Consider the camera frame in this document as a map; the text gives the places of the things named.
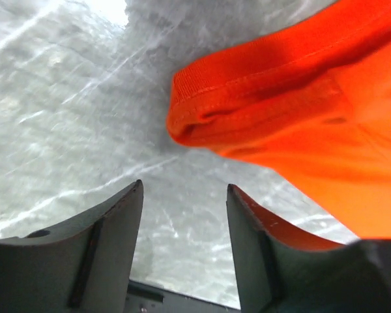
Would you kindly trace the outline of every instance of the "clothing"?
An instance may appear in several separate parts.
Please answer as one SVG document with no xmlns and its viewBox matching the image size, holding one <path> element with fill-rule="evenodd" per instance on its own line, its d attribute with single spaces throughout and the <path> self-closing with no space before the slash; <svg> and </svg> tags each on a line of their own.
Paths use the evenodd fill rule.
<svg viewBox="0 0 391 313">
<path fill-rule="evenodd" d="M 171 137 L 276 170 L 361 238 L 391 238 L 391 0 L 340 0 L 173 78 Z"/>
</svg>

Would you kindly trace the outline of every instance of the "marble surface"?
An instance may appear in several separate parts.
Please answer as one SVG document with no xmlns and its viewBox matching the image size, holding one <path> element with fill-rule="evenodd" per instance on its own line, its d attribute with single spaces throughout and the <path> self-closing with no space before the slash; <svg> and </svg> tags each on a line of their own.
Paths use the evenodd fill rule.
<svg viewBox="0 0 391 313">
<path fill-rule="evenodd" d="M 273 171 L 179 147 L 164 126 L 175 71 L 331 2 L 0 0 L 0 238 L 142 179 L 132 278 L 235 307 L 228 183 L 300 227 L 353 240 Z"/>
</svg>

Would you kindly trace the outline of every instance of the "gray marble countertop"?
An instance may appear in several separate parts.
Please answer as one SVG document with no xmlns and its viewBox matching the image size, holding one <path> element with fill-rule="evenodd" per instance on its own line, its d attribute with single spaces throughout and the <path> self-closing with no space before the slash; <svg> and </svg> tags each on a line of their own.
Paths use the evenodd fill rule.
<svg viewBox="0 0 391 313">
<path fill-rule="evenodd" d="M 0 238 L 142 179 L 132 278 L 239 306 L 225 212 L 235 183 L 323 237 L 354 235 L 273 171 L 175 145 L 174 72 L 333 0 L 0 0 Z"/>
</svg>

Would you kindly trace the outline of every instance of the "orange shirt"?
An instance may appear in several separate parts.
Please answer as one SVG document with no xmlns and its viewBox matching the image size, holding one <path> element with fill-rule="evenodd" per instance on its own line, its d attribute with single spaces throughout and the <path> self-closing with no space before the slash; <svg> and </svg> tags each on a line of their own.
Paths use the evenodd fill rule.
<svg viewBox="0 0 391 313">
<path fill-rule="evenodd" d="M 167 129 L 276 170 L 362 238 L 391 238 L 391 0 L 340 0 L 192 63 Z"/>
</svg>

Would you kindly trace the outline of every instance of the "orange fabric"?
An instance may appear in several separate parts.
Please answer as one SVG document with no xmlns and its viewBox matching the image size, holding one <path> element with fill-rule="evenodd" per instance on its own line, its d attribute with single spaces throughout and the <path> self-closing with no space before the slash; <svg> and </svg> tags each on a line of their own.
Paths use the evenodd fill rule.
<svg viewBox="0 0 391 313">
<path fill-rule="evenodd" d="M 358 236 L 391 238 L 391 0 L 341 0 L 173 79 L 178 143 L 273 168 Z"/>
</svg>

